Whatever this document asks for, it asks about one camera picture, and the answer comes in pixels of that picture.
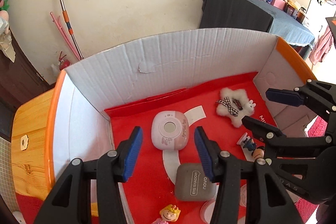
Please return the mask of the white glitter jar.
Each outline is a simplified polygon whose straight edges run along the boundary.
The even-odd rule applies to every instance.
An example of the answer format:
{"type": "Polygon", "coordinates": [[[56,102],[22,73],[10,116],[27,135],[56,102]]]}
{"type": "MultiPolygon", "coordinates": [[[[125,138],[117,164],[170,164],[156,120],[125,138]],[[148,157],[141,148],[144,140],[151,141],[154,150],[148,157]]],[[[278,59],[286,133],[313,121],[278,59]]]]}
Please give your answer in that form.
{"type": "Polygon", "coordinates": [[[247,185],[244,184],[240,187],[240,206],[247,207],[247,185]]]}

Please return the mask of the dark blue boy figurine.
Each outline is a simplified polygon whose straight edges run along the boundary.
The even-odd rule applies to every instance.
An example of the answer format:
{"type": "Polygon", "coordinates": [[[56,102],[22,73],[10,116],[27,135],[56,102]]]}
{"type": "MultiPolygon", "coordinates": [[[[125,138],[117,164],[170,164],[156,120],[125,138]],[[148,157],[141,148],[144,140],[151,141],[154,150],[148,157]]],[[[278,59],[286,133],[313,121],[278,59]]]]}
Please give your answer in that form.
{"type": "Polygon", "coordinates": [[[240,137],[237,145],[241,147],[247,161],[254,162],[264,158],[264,146],[258,146],[247,133],[240,137]]]}

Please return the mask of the grey eye shadow case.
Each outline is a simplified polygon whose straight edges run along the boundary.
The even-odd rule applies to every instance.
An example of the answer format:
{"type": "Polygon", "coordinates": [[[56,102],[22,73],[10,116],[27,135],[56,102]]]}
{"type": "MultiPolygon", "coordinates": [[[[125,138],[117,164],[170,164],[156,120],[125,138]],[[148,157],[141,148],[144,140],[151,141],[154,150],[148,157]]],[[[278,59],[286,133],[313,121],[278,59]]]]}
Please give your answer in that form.
{"type": "Polygon", "coordinates": [[[181,164],[177,169],[174,195],[178,201],[209,201],[217,185],[205,175],[201,163],[181,164]]]}

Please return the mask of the white fluffy star plush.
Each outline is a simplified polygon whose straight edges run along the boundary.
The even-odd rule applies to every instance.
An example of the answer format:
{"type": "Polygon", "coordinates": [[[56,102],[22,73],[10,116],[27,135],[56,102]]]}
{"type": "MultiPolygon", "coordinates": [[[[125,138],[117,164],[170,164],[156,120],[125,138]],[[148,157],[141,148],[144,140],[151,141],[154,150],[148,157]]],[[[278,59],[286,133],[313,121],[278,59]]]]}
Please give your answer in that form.
{"type": "Polygon", "coordinates": [[[245,89],[223,88],[220,91],[220,99],[216,103],[217,114],[230,118],[235,128],[239,128],[242,125],[242,119],[245,116],[250,117],[256,107],[256,103],[248,98],[245,89]]]}

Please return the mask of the blonde girl pink dress figurine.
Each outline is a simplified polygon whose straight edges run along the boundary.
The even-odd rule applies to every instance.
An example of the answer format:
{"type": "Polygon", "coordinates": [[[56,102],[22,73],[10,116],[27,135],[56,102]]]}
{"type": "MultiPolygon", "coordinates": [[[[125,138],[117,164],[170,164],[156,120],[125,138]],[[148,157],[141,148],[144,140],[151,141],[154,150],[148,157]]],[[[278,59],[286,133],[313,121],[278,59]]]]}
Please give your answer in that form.
{"type": "Polygon", "coordinates": [[[181,210],[176,205],[169,204],[159,212],[160,217],[157,218],[153,224],[169,224],[171,222],[176,222],[180,213],[181,210]]]}

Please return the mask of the pink round compact case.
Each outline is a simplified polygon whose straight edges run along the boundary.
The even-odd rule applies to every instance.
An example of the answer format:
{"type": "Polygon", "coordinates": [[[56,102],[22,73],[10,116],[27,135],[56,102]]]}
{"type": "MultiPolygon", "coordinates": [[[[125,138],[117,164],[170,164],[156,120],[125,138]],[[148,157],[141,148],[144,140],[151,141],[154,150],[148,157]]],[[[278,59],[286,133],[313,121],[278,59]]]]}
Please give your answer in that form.
{"type": "Polygon", "coordinates": [[[189,141],[189,122],[179,111],[162,111],[153,119],[151,141],[162,151],[179,151],[189,141]]]}

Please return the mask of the red knitted table mat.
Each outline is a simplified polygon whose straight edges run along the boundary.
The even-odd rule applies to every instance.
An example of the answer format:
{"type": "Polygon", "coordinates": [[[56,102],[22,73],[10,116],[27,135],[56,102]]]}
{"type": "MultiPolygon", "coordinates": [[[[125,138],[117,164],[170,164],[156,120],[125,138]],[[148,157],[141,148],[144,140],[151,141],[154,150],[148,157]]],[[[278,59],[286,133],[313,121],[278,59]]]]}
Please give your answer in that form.
{"type": "MultiPolygon", "coordinates": [[[[265,159],[240,160],[224,151],[203,127],[195,146],[203,170],[219,190],[212,223],[236,223],[240,181],[247,182],[246,223],[301,223],[289,192],[311,203],[335,196],[335,146],[320,138],[288,138],[277,128],[246,117],[243,123],[265,142],[265,159]]],[[[119,184],[128,184],[140,160],[143,130],[136,126],[117,149],[91,161],[74,159],[34,215],[35,223],[91,223],[89,185],[97,182],[100,223],[125,223],[119,184]]]]}

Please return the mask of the pink curtain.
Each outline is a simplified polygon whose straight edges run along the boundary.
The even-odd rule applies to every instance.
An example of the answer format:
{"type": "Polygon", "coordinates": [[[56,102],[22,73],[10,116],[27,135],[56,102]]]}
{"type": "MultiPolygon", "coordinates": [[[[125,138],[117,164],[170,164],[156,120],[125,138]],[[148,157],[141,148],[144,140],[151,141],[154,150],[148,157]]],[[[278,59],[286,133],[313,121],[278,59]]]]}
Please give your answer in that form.
{"type": "Polygon", "coordinates": [[[327,26],[325,33],[318,38],[313,50],[309,55],[309,60],[313,65],[323,62],[326,55],[333,46],[334,38],[330,27],[327,26]]]}

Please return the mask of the white charger pad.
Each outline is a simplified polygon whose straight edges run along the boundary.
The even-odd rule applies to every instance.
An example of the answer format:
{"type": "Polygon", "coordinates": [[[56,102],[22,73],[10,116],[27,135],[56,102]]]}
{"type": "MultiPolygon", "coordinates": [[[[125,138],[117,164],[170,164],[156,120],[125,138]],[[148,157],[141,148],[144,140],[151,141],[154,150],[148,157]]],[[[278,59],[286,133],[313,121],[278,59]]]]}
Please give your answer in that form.
{"type": "Polygon", "coordinates": [[[12,214],[19,224],[26,224],[23,214],[20,211],[13,211],[12,214]]]}

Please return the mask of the white orange cardboard box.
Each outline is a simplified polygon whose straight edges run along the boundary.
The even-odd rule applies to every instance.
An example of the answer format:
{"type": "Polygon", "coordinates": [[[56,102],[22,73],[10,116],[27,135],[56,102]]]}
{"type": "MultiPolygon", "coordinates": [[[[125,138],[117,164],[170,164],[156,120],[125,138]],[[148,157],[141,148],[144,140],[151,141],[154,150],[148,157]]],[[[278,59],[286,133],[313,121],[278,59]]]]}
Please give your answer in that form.
{"type": "Polygon", "coordinates": [[[189,129],[202,126],[239,159],[236,141],[246,131],[216,112],[222,88],[245,89],[256,103],[253,117],[288,137],[305,137],[315,113],[267,100],[269,88],[291,90],[314,79],[300,55],[280,36],[237,28],[206,28],[137,39],[102,51],[64,69],[57,80],[46,129],[45,170],[52,188],[75,158],[100,158],[143,130],[140,160],[128,184],[121,184],[129,223],[151,223],[172,203],[179,223],[202,223],[204,202],[178,201],[177,168],[198,162],[193,139],[179,152],[154,147],[151,127],[161,111],[179,111],[189,129]]]}

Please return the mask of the small wooden tag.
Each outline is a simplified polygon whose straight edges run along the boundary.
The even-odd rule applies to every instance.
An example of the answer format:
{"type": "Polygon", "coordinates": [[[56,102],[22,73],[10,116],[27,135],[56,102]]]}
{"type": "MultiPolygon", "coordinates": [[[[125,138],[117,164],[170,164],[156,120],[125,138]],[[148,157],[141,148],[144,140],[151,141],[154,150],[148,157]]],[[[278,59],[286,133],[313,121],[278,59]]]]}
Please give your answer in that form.
{"type": "Polygon", "coordinates": [[[20,139],[20,149],[21,149],[21,151],[26,150],[28,145],[29,145],[29,137],[28,137],[28,135],[23,135],[20,139]]]}

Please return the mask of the wooden table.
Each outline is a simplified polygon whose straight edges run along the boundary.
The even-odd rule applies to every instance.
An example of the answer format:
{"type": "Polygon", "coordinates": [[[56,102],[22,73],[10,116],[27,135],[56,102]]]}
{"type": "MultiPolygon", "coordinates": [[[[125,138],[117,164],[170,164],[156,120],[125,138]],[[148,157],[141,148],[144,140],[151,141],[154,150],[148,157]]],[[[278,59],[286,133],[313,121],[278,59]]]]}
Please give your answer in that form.
{"type": "Polygon", "coordinates": [[[15,192],[44,200],[48,195],[45,177],[45,131],[54,91],[49,90],[20,106],[15,113],[11,136],[11,167],[15,192]],[[21,151],[20,139],[29,145],[21,151]]]}

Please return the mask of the dark wooden door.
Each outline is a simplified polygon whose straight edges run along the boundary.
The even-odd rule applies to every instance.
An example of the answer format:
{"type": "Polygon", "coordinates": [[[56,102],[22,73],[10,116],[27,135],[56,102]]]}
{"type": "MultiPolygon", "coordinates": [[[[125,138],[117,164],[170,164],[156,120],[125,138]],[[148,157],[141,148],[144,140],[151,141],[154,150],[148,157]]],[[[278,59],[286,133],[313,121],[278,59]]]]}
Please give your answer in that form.
{"type": "Polygon", "coordinates": [[[29,62],[15,38],[12,38],[15,61],[1,53],[1,137],[11,141],[14,116],[18,108],[51,89],[29,62]]]}

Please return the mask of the dark cloth covered side table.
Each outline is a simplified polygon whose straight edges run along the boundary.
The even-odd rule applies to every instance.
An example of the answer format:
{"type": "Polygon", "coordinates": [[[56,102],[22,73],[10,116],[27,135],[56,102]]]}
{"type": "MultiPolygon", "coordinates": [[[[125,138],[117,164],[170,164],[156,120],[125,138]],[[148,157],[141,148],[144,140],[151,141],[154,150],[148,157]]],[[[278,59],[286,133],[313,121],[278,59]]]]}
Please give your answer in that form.
{"type": "Polygon", "coordinates": [[[282,37],[306,59],[314,35],[293,17],[261,0],[203,0],[200,28],[238,28],[282,37]]]}

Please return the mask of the red fire extinguisher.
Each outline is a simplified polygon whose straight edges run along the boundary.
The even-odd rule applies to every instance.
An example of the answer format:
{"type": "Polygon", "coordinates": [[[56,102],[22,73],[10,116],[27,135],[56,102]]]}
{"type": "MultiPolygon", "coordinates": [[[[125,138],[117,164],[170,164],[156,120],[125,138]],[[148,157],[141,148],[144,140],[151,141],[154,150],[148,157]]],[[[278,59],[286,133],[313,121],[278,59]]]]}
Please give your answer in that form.
{"type": "Polygon", "coordinates": [[[69,67],[71,65],[71,62],[67,59],[67,55],[63,54],[61,51],[59,54],[59,70],[62,71],[63,69],[69,67]]]}

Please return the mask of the plastic bag on door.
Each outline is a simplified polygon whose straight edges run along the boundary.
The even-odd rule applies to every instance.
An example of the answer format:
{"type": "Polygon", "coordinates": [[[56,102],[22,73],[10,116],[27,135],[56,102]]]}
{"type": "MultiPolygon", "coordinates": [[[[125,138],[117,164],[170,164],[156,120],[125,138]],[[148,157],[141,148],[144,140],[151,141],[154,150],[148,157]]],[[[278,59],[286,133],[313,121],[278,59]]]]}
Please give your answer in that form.
{"type": "Polygon", "coordinates": [[[3,10],[1,11],[1,51],[10,59],[12,63],[15,62],[15,50],[12,45],[11,31],[9,29],[9,15],[3,10]]]}

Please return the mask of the pink hanger stick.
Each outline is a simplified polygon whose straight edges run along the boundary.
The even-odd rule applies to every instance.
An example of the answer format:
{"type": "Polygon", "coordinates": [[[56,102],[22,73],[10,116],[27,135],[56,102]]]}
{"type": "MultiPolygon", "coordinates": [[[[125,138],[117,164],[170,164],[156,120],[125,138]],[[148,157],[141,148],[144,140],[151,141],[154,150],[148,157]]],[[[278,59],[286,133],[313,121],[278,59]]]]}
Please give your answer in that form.
{"type": "Polygon", "coordinates": [[[64,31],[64,28],[60,22],[60,16],[56,17],[54,15],[54,13],[51,11],[50,12],[50,16],[52,18],[52,21],[54,22],[54,24],[56,25],[57,29],[59,30],[62,38],[64,39],[64,41],[66,42],[68,48],[71,50],[71,52],[73,53],[73,55],[76,57],[76,59],[78,61],[80,61],[80,56],[77,52],[77,50],[75,49],[74,45],[72,44],[72,42],[70,41],[70,39],[68,38],[66,32],[64,31]]]}

